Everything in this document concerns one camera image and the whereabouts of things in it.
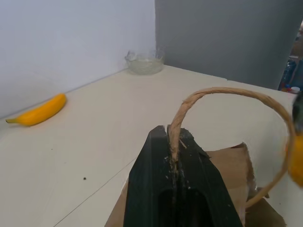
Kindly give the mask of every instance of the white table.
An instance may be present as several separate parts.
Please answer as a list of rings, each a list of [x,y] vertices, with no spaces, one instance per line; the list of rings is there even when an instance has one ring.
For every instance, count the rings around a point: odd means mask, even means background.
[[[0,226],[104,226],[148,132],[170,124],[192,92],[214,86],[259,91],[292,108],[291,94],[166,66],[153,76],[122,71],[69,92],[62,111],[33,127],[2,120]],[[280,168],[286,127],[257,100],[208,95],[183,126],[205,150],[246,142],[258,186]],[[303,193],[289,177],[268,201],[288,227],[303,223]]]

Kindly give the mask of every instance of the clear glass bowl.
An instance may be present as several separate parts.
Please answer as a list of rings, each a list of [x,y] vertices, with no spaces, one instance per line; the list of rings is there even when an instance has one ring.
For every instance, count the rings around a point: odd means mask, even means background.
[[[153,50],[145,53],[129,51],[125,57],[128,68],[137,75],[152,75],[160,72],[164,64],[164,52]]]

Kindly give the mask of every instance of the banana stem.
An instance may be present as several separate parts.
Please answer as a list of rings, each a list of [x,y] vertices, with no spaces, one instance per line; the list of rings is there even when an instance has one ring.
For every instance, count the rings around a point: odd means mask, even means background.
[[[11,124],[11,123],[17,123],[17,119],[14,118],[14,119],[6,119],[5,120],[7,123]]]

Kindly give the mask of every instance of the yellow banana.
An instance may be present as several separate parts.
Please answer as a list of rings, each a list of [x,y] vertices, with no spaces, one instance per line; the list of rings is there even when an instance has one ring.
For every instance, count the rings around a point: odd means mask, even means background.
[[[53,97],[42,106],[25,112],[17,118],[7,119],[6,122],[18,123],[24,126],[39,124],[58,113],[64,107],[65,103],[66,96],[65,94],[61,93]]]

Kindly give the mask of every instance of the paper bag handle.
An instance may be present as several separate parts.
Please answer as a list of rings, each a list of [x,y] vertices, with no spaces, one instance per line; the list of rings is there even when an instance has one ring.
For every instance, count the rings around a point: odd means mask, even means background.
[[[294,137],[295,137],[294,124],[292,121],[292,117],[279,102],[262,93],[255,91],[248,91],[240,88],[231,88],[231,87],[212,87],[212,88],[196,91],[195,93],[191,94],[187,99],[183,101],[169,128],[169,143],[170,143],[170,151],[172,155],[172,165],[173,168],[175,169],[176,174],[178,174],[177,161],[178,161],[178,153],[179,153],[179,137],[180,137],[181,123],[187,111],[196,103],[198,99],[208,94],[218,94],[218,93],[235,94],[235,95],[247,96],[247,97],[258,99],[265,105],[275,110],[283,118],[283,120],[285,121],[288,127],[288,132],[289,132],[288,142],[287,142],[288,155],[285,156],[282,167],[274,177],[273,181],[270,182],[268,185],[266,185],[261,191],[259,191],[255,195],[255,197],[253,197],[252,199],[246,202],[246,208],[248,208],[254,205],[255,203],[257,203],[260,199],[262,199],[280,181],[282,176],[287,172],[288,160],[289,157],[291,156],[294,146]]]

